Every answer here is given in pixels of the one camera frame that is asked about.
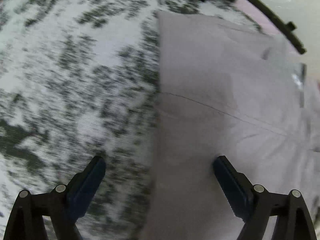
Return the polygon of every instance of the round metal pin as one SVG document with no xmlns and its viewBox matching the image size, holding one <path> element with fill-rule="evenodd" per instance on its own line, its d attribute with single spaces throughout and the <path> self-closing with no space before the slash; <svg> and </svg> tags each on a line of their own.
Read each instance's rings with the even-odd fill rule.
<svg viewBox="0 0 320 240">
<path fill-rule="evenodd" d="M 262 185 L 254 185 L 253 189 L 256 191 L 256 192 L 263 192 L 264 191 L 264 187 Z"/>
<path fill-rule="evenodd" d="M 56 187 L 56 192 L 64 192 L 66 190 L 66 186 L 65 185 L 58 185 Z"/>
<path fill-rule="evenodd" d="M 24 197 L 28 196 L 28 194 L 29 194 L 28 191 L 23 190 L 22 192 L 20 192 L 19 197 L 24 198 Z"/>
<path fill-rule="evenodd" d="M 292 191 L 292 195 L 294 195 L 295 197 L 300 197 L 301 193 L 300 193 L 300 191 L 295 189 L 295 190 Z"/>
</svg>

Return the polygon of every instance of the gray fabric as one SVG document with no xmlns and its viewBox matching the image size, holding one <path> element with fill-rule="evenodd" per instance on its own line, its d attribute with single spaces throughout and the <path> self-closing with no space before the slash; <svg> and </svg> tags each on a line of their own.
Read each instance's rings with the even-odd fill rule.
<svg viewBox="0 0 320 240">
<path fill-rule="evenodd" d="M 237 238 L 243 222 L 212 173 L 217 155 L 270 192 L 299 189 L 311 209 L 315 153 L 308 115 L 289 73 L 263 59 L 272 39 L 214 17 L 158 17 L 155 187 L 141 239 Z"/>
</svg>

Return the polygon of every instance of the patterned fabric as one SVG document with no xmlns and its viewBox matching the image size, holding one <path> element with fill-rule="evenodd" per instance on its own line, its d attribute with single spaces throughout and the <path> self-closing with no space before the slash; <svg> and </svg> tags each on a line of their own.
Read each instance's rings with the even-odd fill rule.
<svg viewBox="0 0 320 240">
<path fill-rule="evenodd" d="M 259 26 L 225 0 L 5 0 L 0 11 L 0 236 L 20 190 L 106 176 L 84 239 L 136 239 L 148 210 L 158 82 L 156 11 Z M 50 239 L 55 239 L 46 220 Z"/>
</svg>

